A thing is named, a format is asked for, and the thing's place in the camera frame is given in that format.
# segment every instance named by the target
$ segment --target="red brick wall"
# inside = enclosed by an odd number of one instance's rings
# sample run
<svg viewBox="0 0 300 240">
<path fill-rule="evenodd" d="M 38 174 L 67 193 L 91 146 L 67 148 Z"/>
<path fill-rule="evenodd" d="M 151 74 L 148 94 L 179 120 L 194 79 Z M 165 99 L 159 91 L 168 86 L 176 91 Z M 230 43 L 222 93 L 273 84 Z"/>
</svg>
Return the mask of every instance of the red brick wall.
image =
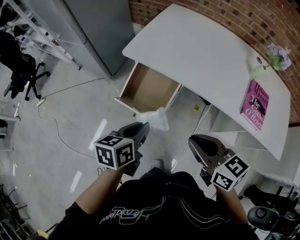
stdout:
<svg viewBox="0 0 300 240">
<path fill-rule="evenodd" d="M 275 43 L 291 50 L 279 75 L 291 92 L 290 123 L 300 123 L 300 7 L 294 0 L 128 0 L 132 21 L 146 25 L 172 3 L 222 24 L 262 56 Z"/>
</svg>

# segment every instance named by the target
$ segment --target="flower vase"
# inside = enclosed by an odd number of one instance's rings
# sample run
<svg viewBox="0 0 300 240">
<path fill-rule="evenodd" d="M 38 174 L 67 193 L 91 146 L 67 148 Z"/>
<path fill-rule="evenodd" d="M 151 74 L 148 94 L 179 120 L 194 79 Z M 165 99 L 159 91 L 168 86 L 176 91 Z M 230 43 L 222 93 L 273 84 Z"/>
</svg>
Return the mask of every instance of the flower vase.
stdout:
<svg viewBox="0 0 300 240">
<path fill-rule="evenodd" d="M 264 65 L 259 65 L 252 69 L 250 73 L 251 79 L 257 79 L 266 73 L 267 68 Z"/>
</svg>

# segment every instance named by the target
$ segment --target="printed logo on shirt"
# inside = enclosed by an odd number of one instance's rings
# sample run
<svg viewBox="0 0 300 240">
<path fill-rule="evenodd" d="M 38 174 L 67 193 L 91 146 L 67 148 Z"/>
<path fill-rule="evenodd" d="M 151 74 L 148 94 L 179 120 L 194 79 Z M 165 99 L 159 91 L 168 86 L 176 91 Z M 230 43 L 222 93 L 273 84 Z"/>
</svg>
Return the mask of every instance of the printed logo on shirt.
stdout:
<svg viewBox="0 0 300 240">
<path fill-rule="evenodd" d="M 216 225 L 224 224 L 230 221 L 228 217 L 225 217 L 223 215 L 202 217 L 199 213 L 193 211 L 193 209 L 186 203 L 183 198 L 167 195 L 162 197 L 162 202 L 159 205 L 145 207 L 141 210 L 126 209 L 125 207 L 115 206 L 110 211 L 110 214 L 104 217 L 99 222 L 99 224 L 102 224 L 108 220 L 113 220 L 115 218 L 119 219 L 120 225 L 133 225 L 136 224 L 137 221 L 147 221 L 151 215 L 154 215 L 162 210 L 163 205 L 166 204 L 167 200 L 175 201 L 179 204 L 179 207 L 174 209 L 174 213 L 172 214 L 177 214 L 177 212 L 183 211 L 184 215 L 187 218 L 187 221 L 200 229 L 209 229 Z"/>
</svg>

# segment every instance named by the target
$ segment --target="white plastic bag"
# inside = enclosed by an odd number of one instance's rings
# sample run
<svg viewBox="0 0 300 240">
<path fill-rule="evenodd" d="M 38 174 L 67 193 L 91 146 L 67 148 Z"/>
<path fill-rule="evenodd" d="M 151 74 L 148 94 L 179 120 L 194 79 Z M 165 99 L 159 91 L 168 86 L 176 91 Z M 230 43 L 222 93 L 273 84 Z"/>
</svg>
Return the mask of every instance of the white plastic bag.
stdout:
<svg viewBox="0 0 300 240">
<path fill-rule="evenodd" d="M 154 112 L 144 112 L 136 115 L 136 120 L 142 123 L 148 122 L 151 129 L 159 129 L 163 132 L 169 130 L 168 119 L 163 107 Z"/>
</svg>

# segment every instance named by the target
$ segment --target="gray refrigerator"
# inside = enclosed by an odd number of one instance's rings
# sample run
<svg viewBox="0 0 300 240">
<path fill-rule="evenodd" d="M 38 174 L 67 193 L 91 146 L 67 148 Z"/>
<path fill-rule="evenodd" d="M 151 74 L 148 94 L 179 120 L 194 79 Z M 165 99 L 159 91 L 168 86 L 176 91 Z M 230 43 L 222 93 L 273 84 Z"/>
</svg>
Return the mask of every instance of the gray refrigerator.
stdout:
<svg viewBox="0 0 300 240">
<path fill-rule="evenodd" d="M 127 0 L 21 0 L 83 68 L 111 78 L 135 36 Z"/>
</svg>

